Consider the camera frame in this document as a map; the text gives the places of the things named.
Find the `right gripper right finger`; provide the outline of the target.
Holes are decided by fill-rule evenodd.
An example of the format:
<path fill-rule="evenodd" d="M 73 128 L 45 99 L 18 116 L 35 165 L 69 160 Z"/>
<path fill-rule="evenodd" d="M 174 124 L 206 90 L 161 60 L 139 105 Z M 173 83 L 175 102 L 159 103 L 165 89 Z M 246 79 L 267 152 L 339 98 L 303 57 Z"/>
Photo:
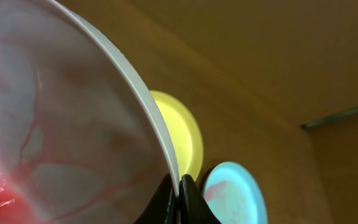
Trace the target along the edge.
<path fill-rule="evenodd" d="M 179 188 L 181 224 L 220 224 L 191 175 L 182 176 Z"/>

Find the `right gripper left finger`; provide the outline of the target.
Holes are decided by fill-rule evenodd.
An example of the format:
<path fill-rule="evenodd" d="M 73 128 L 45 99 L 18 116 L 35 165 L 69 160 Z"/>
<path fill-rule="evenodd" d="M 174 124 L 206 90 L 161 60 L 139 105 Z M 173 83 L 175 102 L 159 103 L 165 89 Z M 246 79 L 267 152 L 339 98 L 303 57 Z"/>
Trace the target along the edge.
<path fill-rule="evenodd" d="M 167 174 L 134 224 L 176 224 L 176 196 Z"/>

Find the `light blue plate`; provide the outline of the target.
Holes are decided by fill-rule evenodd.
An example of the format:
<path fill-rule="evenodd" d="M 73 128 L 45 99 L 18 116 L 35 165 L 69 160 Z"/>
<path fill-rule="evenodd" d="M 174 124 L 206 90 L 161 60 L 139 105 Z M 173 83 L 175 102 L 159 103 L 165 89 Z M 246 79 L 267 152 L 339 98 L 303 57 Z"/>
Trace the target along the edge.
<path fill-rule="evenodd" d="M 206 176 L 203 197 L 223 224 L 268 224 L 262 192 L 251 173 L 236 162 L 222 162 Z"/>

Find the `yellow-green plate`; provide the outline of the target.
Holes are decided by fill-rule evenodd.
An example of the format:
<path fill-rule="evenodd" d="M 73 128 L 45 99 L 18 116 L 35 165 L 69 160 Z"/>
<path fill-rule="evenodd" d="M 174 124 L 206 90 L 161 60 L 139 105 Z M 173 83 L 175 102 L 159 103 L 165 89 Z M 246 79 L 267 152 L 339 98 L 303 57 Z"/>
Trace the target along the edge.
<path fill-rule="evenodd" d="M 151 91 L 169 131 L 175 150 L 178 171 L 196 180 L 200 174 L 204 146 L 201 131 L 190 110 L 178 99 L 161 91 Z"/>

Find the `white plate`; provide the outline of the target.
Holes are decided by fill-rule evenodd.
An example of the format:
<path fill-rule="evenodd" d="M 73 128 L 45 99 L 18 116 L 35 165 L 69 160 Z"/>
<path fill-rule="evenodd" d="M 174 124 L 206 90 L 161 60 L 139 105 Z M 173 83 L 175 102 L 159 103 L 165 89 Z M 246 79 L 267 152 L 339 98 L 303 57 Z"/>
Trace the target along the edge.
<path fill-rule="evenodd" d="M 57 1 L 0 1 L 0 223 L 134 223 L 178 166 L 149 89 Z"/>

